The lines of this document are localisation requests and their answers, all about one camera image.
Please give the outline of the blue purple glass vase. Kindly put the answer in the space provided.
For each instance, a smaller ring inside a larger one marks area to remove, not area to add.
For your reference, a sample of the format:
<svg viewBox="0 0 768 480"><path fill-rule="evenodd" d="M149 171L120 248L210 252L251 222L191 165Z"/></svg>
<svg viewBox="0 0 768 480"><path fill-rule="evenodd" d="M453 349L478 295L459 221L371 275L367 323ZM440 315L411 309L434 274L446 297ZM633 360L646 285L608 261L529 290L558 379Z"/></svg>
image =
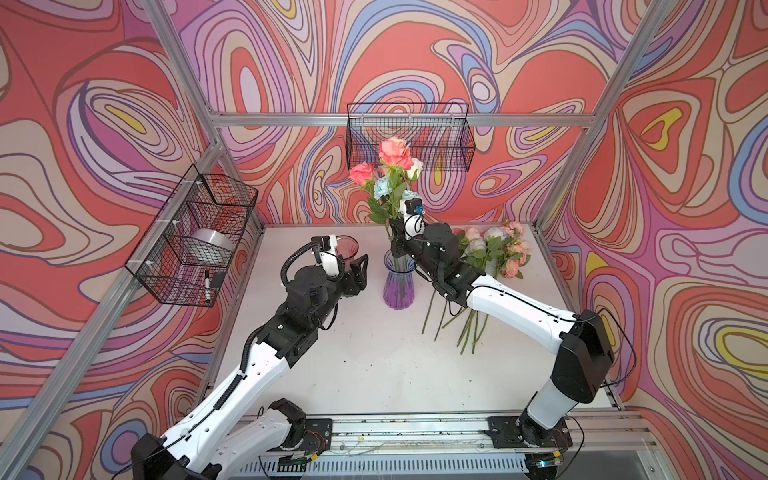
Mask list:
<svg viewBox="0 0 768 480"><path fill-rule="evenodd" d="M415 300L413 274L415 263L408 255L395 256L387 251L384 256L387 278L383 289L385 304L394 310L409 308Z"/></svg>

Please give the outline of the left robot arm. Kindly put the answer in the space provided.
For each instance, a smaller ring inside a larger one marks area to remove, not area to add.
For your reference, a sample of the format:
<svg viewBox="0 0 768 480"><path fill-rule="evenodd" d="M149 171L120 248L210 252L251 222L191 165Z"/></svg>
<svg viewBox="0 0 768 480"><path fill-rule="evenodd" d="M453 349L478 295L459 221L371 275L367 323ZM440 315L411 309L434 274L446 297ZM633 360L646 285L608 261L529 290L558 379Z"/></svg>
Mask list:
<svg viewBox="0 0 768 480"><path fill-rule="evenodd" d="M367 255L345 258L335 235L315 236L283 263L285 300L244 342L239 364L191 413L164 434L146 434L131 450L135 479L229 479L271 451L311 450L306 414L282 398L247 426L235 426L256 401L335 322L343 298L368 283Z"/></svg>

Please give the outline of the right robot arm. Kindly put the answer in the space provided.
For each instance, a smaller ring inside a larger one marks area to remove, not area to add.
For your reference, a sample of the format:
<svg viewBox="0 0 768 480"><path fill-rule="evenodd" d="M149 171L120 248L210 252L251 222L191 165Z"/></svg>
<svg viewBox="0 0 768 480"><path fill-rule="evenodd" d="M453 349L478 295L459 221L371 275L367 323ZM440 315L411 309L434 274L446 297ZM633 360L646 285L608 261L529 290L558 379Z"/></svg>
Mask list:
<svg viewBox="0 0 768 480"><path fill-rule="evenodd" d="M558 309L503 285L461 258L458 237L445 223L409 215L392 220L390 230L394 253L412 258L441 297L501 320L555 355L549 379L516 420L522 443L543 445L573 408L594 400L615 362L597 313Z"/></svg>

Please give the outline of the red grey glass vase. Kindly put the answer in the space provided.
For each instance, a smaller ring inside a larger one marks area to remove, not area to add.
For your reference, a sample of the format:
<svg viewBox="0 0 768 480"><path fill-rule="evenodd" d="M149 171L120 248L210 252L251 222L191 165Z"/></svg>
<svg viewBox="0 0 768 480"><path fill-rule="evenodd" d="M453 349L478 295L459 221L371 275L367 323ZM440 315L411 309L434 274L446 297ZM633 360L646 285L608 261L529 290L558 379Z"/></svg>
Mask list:
<svg viewBox="0 0 768 480"><path fill-rule="evenodd" d="M357 255L359 251L359 243L350 235L337 235L336 236L336 249L335 253L346 264L349 264Z"/></svg>

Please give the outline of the white rose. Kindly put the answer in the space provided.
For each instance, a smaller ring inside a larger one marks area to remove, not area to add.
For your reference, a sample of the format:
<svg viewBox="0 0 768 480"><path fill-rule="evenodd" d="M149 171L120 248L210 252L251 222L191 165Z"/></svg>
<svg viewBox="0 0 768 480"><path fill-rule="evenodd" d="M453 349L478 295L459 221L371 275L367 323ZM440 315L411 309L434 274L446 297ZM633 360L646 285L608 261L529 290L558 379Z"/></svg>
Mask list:
<svg viewBox="0 0 768 480"><path fill-rule="evenodd" d="M411 158L410 168L405 172L409 183L416 182L423 172L423 162L415 157Z"/></svg>

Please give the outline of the large salmon pink rose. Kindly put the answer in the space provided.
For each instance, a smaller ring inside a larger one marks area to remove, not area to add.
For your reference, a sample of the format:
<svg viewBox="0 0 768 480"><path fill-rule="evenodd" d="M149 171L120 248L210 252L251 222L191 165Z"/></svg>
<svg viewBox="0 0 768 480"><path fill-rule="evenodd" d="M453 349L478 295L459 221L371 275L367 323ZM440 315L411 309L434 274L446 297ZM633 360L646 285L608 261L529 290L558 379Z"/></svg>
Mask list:
<svg viewBox="0 0 768 480"><path fill-rule="evenodd" d="M410 168L411 150L408 143L397 137L390 137L382 141L379 145L379 163L382 176L402 176L405 179L405 172ZM400 216L400 203L392 205L389 203L390 219Z"/></svg>

